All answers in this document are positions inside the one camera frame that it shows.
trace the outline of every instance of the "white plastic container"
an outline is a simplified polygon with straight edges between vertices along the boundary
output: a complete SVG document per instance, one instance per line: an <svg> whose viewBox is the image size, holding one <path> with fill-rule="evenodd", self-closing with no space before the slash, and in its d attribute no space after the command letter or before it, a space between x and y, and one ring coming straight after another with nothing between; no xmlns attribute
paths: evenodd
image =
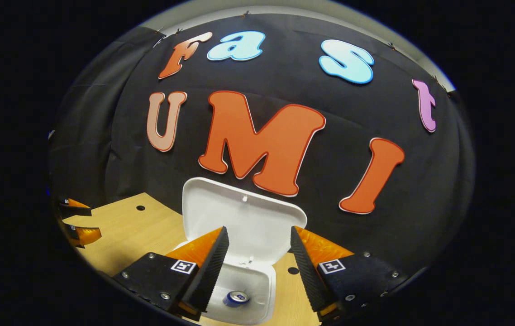
<svg viewBox="0 0 515 326"><path fill-rule="evenodd" d="M304 211L293 204L203 177L187 180L183 186L187 242L222 226L227 227L229 236L223 267L202 315L239 325L270 320L276 296L272 265L288 252L291 227L305 227L306 223ZM227 307L223 298L230 291L247 293L249 302Z"/></svg>

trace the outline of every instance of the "orange letter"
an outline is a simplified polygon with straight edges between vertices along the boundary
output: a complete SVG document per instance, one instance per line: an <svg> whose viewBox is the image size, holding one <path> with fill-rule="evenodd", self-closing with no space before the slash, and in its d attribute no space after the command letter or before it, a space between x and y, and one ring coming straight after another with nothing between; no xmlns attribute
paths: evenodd
<svg viewBox="0 0 515 326"><path fill-rule="evenodd" d="M215 173L227 171L223 150L227 144L235 177L243 179L264 157L261 172L253 176L259 188L287 197L297 195L297 174L314 133L326 119L314 109L286 105L255 132L247 99L235 91L216 91L209 101L214 107L210 136L199 164Z"/></svg>
<svg viewBox="0 0 515 326"><path fill-rule="evenodd" d="M171 54L171 58L169 58L169 62L167 62L167 66L165 66L165 69L159 74L159 79L162 80L181 70L181 64L179 63L181 62L181 57L183 57L183 60L190 58L195 53L195 50L197 50L199 42L207 41L212 35L211 32L207 32L175 45L173 54Z"/></svg>
<svg viewBox="0 0 515 326"><path fill-rule="evenodd" d="M167 127L165 128L165 135L161 136L157 132L157 120L159 117L159 107L165 99L163 93L153 93L149 97L149 113L147 116L147 136L149 142L153 147L160 151L168 151L175 143L175 133L177 132L177 118L179 118L179 109L185 100L187 100L187 93L182 91L174 91L169 94L167 101L169 101L169 114L167 117Z"/></svg>
<svg viewBox="0 0 515 326"><path fill-rule="evenodd" d="M372 213L374 200L386 184L396 165L404 161L404 151L395 143L383 138L370 141L372 159L367 171L352 194L340 200L340 209L356 214Z"/></svg>

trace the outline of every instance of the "can top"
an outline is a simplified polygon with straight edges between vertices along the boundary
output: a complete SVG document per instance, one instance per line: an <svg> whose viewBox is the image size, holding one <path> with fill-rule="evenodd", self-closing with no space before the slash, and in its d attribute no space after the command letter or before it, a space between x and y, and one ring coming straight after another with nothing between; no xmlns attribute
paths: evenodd
<svg viewBox="0 0 515 326"><path fill-rule="evenodd" d="M249 297L247 294L243 293L242 291L231 291L227 295L232 301L244 303L249 301Z"/></svg>

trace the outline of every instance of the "blue can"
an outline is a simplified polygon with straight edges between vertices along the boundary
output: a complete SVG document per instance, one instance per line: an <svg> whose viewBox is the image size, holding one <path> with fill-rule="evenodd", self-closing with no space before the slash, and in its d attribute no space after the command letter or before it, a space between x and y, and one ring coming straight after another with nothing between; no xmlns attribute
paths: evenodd
<svg viewBox="0 0 515 326"><path fill-rule="evenodd" d="M242 291L231 291L223 298L223 304L228 307L239 307L249 302L249 297Z"/></svg>

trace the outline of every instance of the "white wall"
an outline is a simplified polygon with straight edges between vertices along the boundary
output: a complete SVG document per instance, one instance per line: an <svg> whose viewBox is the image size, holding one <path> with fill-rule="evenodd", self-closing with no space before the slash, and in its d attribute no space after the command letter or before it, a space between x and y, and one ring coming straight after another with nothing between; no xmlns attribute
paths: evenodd
<svg viewBox="0 0 515 326"><path fill-rule="evenodd" d="M383 43L393 43L398 52L419 64L432 76L437 76L447 91L454 91L447 76L409 41L378 21L329 0L191 0L152 17L141 26L161 29L163 34L171 35L177 29L189 29L216 19L239 16L246 10L250 14L295 14L326 20L365 33Z"/></svg>

